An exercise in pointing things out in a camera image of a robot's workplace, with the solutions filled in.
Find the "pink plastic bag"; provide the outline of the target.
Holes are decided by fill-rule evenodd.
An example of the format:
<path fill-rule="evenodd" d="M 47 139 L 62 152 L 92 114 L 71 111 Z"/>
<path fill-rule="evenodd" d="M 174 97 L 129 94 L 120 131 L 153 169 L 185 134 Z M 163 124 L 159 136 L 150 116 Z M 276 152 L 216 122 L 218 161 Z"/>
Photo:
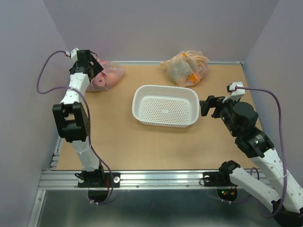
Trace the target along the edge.
<path fill-rule="evenodd" d="M 103 70 L 91 80 L 87 87 L 88 92 L 108 91 L 113 88 L 116 83 L 125 74 L 126 70 L 113 61 L 100 60 L 98 63 L 103 67 Z"/>

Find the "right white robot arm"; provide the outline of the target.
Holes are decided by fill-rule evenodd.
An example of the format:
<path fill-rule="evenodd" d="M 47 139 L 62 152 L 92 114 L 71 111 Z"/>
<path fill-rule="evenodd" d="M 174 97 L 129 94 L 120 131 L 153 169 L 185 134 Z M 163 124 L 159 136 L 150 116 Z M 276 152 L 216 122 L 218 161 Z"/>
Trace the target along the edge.
<path fill-rule="evenodd" d="M 214 108 L 213 118 L 222 119 L 237 147 L 249 158 L 270 181 L 268 187 L 247 174 L 240 165 L 228 161 L 218 172 L 222 184 L 232 182 L 246 190 L 271 212 L 280 210 L 300 213 L 303 209 L 303 189 L 288 173 L 269 137 L 256 127 L 258 114 L 252 105 L 225 100 L 223 96 L 209 96 L 200 101 L 201 115 L 206 116 Z"/>

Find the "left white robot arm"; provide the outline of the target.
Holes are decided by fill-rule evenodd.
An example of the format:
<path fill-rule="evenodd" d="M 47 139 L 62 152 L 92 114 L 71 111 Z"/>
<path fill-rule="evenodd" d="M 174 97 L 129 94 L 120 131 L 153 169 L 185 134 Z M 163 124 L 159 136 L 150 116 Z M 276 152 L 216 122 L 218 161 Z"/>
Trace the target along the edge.
<path fill-rule="evenodd" d="M 69 70 L 70 82 L 64 98 L 53 106 L 58 134 L 72 145 L 81 162 L 81 172 L 76 173 L 80 188 L 101 187 L 106 184 L 103 166 L 89 142 L 90 119 L 84 109 L 84 94 L 90 82 L 103 67 L 90 50 L 75 48 L 68 56 L 73 61 Z"/>

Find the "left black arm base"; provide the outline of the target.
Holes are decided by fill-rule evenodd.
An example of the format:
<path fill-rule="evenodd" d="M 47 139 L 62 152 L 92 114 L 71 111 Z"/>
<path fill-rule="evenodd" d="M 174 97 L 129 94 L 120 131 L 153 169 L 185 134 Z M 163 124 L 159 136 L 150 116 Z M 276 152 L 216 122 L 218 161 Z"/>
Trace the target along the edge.
<path fill-rule="evenodd" d="M 120 187 L 121 173 L 113 172 L 113 180 L 109 172 L 105 172 L 103 176 L 91 175 L 86 176 L 84 172 L 74 174 L 78 178 L 79 188 L 105 188 L 105 187 Z"/>

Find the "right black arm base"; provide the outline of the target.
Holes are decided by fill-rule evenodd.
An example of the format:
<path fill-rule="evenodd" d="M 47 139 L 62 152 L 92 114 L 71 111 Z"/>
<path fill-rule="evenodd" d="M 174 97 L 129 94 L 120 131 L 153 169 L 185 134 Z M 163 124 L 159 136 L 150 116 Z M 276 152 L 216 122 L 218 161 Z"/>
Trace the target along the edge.
<path fill-rule="evenodd" d="M 203 177 L 199 180 L 199 184 L 205 187 L 227 187 L 232 185 L 229 175 L 220 171 L 203 172 Z"/>

